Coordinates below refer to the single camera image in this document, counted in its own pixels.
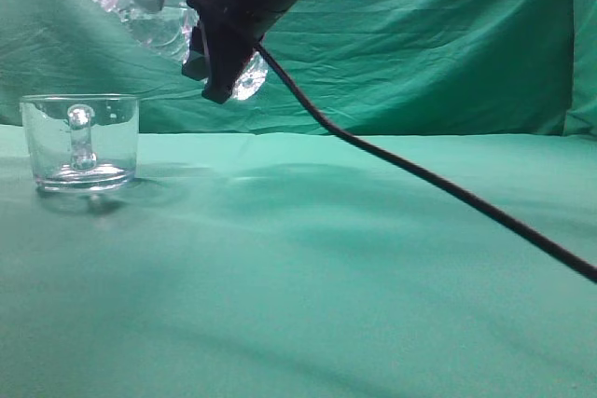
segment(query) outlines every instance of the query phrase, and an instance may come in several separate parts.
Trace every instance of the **clear glass cup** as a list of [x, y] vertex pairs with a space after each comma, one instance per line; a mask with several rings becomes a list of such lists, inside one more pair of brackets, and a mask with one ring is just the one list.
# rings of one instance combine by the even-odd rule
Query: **clear glass cup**
[[35, 182], [44, 191], [98, 192], [134, 178], [139, 102], [131, 95], [21, 98]]

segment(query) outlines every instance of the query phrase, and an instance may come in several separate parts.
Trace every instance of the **table surface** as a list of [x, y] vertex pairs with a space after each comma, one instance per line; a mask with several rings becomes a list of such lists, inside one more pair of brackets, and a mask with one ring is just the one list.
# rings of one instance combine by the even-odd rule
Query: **table surface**
[[[597, 262], [597, 143], [371, 137]], [[597, 289], [332, 137], [142, 135], [109, 197], [0, 127], [0, 396], [597, 396]]]

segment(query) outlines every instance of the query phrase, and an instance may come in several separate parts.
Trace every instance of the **green cloth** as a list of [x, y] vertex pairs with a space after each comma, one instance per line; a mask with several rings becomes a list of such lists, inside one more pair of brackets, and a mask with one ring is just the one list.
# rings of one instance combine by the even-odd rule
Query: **green cloth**
[[[597, 263], [597, 144], [371, 137]], [[326, 136], [142, 135], [112, 199], [40, 197], [0, 127], [0, 396], [565, 397], [595, 286]]]
[[597, 0], [574, 0], [575, 71], [568, 134], [597, 136]]
[[[0, 122], [20, 123], [22, 94], [113, 91], [148, 100], [144, 132], [321, 132], [273, 74], [247, 102], [205, 101], [91, 0], [3, 0], [1, 14]], [[562, 133], [572, 43], [572, 0], [300, 0], [266, 39], [363, 134]]]

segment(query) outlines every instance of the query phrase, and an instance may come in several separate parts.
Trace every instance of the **clear plastic bottle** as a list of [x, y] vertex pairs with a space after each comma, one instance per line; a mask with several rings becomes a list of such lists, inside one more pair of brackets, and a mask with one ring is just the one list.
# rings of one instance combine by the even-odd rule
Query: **clear plastic bottle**
[[[136, 6], [133, 0], [92, 0], [108, 13], [115, 13], [131, 36], [142, 46], [160, 56], [185, 62], [197, 12], [184, 1], [167, 0], [159, 13], [149, 13]], [[246, 100], [265, 82], [268, 65], [257, 53], [237, 80], [232, 98]]]

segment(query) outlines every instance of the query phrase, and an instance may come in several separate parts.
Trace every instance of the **black wire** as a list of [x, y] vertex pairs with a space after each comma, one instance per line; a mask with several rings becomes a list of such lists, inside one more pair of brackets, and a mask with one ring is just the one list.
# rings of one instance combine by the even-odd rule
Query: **black wire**
[[494, 205], [490, 204], [484, 199], [479, 198], [470, 191], [452, 183], [451, 181], [444, 179], [443, 177], [431, 172], [419, 165], [416, 165], [405, 158], [390, 153], [374, 144], [370, 144], [355, 135], [352, 135], [347, 130], [343, 130], [331, 122], [324, 114], [322, 114], [317, 107], [311, 103], [309, 98], [303, 93], [303, 91], [297, 86], [292, 80], [290, 75], [282, 68], [282, 66], [271, 56], [271, 54], [261, 45], [261, 43], [253, 36], [248, 35], [235, 24], [227, 21], [223, 14], [220, 13], [216, 8], [212, 7], [206, 0], [195, 0], [200, 7], [205, 10], [208, 14], [216, 16], [223, 23], [225, 23], [230, 29], [238, 33], [244, 39], [246, 39], [253, 48], [259, 52], [263, 59], [268, 63], [271, 69], [280, 77], [282, 82], [288, 87], [288, 89], [297, 97], [297, 100], [305, 108], [305, 110], [311, 114], [311, 116], [329, 133], [342, 139], [344, 142], [356, 146], [363, 151], [370, 153], [373, 156], [381, 158], [386, 162], [396, 165], [398, 168], [409, 172], [431, 185], [445, 191], [446, 193], [454, 196], [460, 201], [473, 207], [478, 212], [483, 213], [495, 222], [508, 228], [512, 232], [516, 233], [520, 237], [532, 243], [535, 247], [543, 251], [545, 254], [550, 255], [554, 259], [558, 260], [565, 266], [572, 269], [574, 272], [585, 277], [587, 280], [597, 283], [597, 267], [580, 258], [579, 256], [572, 254], [560, 244], [548, 239], [533, 228], [527, 226], [522, 221], [514, 218], [506, 212], [500, 210]]

